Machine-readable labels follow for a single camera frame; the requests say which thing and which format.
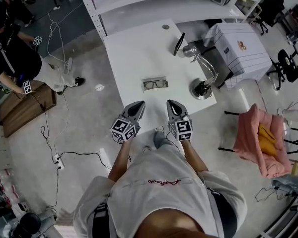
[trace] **black strap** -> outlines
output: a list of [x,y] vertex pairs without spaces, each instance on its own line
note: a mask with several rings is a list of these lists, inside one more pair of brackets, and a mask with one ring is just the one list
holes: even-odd
[[228,201],[222,194],[209,188],[208,190],[211,191],[212,196],[214,197],[214,200],[217,204],[223,226],[224,238],[232,238],[237,231],[236,214],[232,206],[228,203]]
[[107,203],[100,204],[94,214],[93,238],[110,238]]

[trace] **eyeglasses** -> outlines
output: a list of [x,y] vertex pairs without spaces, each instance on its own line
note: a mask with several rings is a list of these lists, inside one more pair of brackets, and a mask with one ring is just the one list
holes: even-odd
[[153,88],[162,88],[162,87],[168,87],[168,81],[166,80],[155,80],[155,81],[147,81],[144,82],[144,89],[150,90]]

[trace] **white t-shirt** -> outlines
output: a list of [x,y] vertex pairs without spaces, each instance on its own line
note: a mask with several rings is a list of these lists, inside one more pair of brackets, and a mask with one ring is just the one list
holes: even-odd
[[245,198],[227,176],[221,172],[197,175],[175,147],[163,145],[138,154],[116,183],[96,177],[75,210],[74,227],[79,236],[92,237],[93,210],[109,195],[109,212],[120,238],[132,238],[146,216],[163,208],[184,212],[206,234],[223,237],[207,187],[221,193],[232,206],[239,229],[247,211]]

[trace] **black shirt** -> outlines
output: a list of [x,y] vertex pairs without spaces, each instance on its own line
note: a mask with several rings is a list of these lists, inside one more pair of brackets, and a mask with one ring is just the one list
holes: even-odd
[[41,69],[41,57],[32,50],[23,40],[18,37],[20,27],[11,25],[5,27],[0,33],[0,43],[5,55],[9,60],[15,73],[13,73],[0,51],[0,75],[5,72],[8,76],[20,77],[32,80]]

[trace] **pink cloth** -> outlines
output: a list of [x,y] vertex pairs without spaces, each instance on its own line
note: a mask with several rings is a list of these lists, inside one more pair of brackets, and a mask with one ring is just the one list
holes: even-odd
[[[291,172],[291,164],[284,144],[284,118],[258,109],[254,104],[249,111],[238,117],[238,133],[233,150],[245,160],[258,164],[263,177],[275,178]],[[259,123],[265,125],[276,139],[276,158],[262,153],[258,142]]]

